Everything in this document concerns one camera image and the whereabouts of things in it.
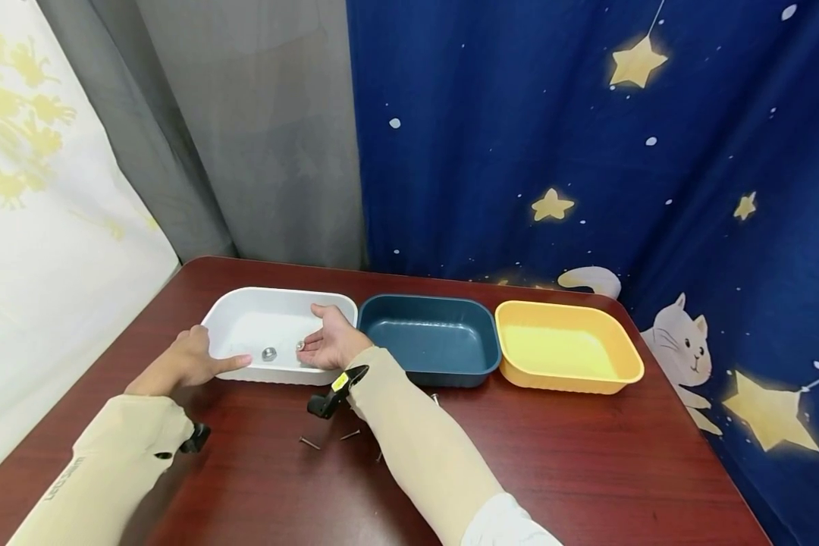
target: wrist strap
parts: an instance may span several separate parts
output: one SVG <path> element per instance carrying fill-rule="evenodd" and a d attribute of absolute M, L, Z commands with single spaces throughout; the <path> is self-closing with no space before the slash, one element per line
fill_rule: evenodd
<path fill-rule="evenodd" d="M 331 383 L 328 394 L 322 396 L 314 394 L 310 397 L 309 402 L 306 403 L 306 410 L 320 419 L 330 419 L 334 412 L 340 407 L 340 402 L 350 396 L 350 389 L 364 378 L 367 374 L 369 366 L 357 366 L 356 368 L 347 369 L 336 378 L 334 383 Z"/>

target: white plastic tray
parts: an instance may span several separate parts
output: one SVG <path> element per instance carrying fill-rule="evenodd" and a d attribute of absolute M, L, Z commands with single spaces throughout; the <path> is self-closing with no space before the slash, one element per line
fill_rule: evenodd
<path fill-rule="evenodd" d="M 323 372 L 304 366 L 296 355 L 298 341 L 322 327 L 322 319 L 310 311 L 313 303 L 336 305 L 352 326 L 358 306 L 340 293 L 307 292 L 281 288 L 239 288 L 226 293 L 203 318 L 209 328 L 209 354 L 215 358 L 250 354 L 248 368 L 220 374 L 222 379 L 264 383 L 327 385 L 339 372 Z M 266 347 L 276 358 L 265 362 Z"/>

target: white dot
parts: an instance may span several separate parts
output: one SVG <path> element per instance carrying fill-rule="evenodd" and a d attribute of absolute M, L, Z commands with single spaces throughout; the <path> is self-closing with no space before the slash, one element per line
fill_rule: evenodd
<path fill-rule="evenodd" d="M 785 21 L 786 19 L 790 19 L 791 16 L 795 15 L 796 11 L 797 11 L 797 4 L 790 5 L 788 8 L 783 10 L 783 13 L 780 16 L 780 19 L 782 19 L 783 21 Z"/>

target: white cat illustration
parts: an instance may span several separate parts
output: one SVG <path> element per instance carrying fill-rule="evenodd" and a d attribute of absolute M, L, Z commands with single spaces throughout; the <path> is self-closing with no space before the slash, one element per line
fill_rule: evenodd
<path fill-rule="evenodd" d="M 622 289 L 612 271 L 597 266 L 567 271 L 558 278 L 558 284 L 565 288 L 589 287 L 611 298 L 618 297 Z M 699 315 L 692 320 L 686 312 L 686 295 L 681 293 L 675 303 L 658 311 L 652 328 L 640 335 L 698 428 L 721 436 L 720 428 L 699 412 L 710 408 L 709 400 L 684 389 L 706 383 L 713 372 L 707 331 L 707 319 Z"/>

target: yellow label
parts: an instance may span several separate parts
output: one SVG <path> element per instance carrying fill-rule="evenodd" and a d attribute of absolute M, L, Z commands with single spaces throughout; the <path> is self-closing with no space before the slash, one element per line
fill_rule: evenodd
<path fill-rule="evenodd" d="M 340 374 L 340 377 L 337 378 L 336 381 L 334 381 L 333 384 L 331 384 L 331 389 L 334 392 L 339 391 L 340 389 L 342 389 L 343 385 L 345 385 L 346 381 L 348 381 L 348 380 L 350 380 L 350 377 L 348 377 L 348 375 Z"/>

